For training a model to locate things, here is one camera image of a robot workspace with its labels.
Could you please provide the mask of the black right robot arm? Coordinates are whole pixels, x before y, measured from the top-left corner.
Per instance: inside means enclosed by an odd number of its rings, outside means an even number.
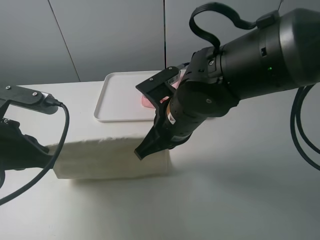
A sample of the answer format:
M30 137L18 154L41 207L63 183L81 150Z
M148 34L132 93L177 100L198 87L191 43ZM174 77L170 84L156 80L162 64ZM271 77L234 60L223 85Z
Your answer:
M155 107L153 126L135 149L139 159L184 144L208 118L219 118L241 100L320 81L320 14L297 8L273 11L257 29L192 55L177 88L176 66L136 86Z

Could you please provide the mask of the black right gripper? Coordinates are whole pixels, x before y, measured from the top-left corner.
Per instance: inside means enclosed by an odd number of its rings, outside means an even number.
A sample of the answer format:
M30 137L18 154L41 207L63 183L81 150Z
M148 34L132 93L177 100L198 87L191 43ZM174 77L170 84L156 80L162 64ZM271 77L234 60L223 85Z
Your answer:
M155 108L153 126L134 150L139 160L184 144L208 118L205 113L208 97L202 86L193 82L195 86L180 84L175 89L168 84L178 72L176 66L170 66L136 85Z

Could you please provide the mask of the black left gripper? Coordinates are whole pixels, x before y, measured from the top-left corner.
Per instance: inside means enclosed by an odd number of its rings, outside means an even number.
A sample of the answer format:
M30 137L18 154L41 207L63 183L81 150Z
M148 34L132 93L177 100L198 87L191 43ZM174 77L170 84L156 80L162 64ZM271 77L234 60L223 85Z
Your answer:
M8 170L44 168L50 162L49 149L33 136L23 134L20 123L0 117L0 185Z

